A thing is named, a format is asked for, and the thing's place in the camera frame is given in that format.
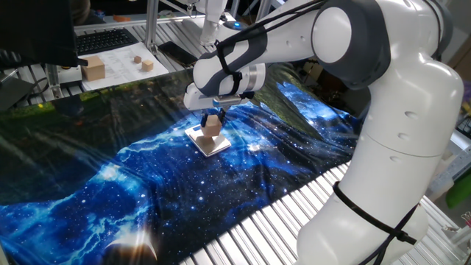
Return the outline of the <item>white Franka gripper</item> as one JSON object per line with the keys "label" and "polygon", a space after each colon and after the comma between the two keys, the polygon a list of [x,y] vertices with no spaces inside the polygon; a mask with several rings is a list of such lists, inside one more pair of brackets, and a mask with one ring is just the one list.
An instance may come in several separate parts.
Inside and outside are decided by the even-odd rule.
{"label": "white Franka gripper", "polygon": [[[233,105],[240,105],[247,103],[254,97],[253,92],[246,92],[243,94],[236,94],[230,96],[206,96],[204,95],[194,83],[191,83],[185,91],[183,103],[188,110],[205,110],[213,107],[229,107]],[[219,121],[223,124],[226,116],[226,110],[221,108],[218,113]],[[208,114],[202,115],[200,127],[206,127]]]}

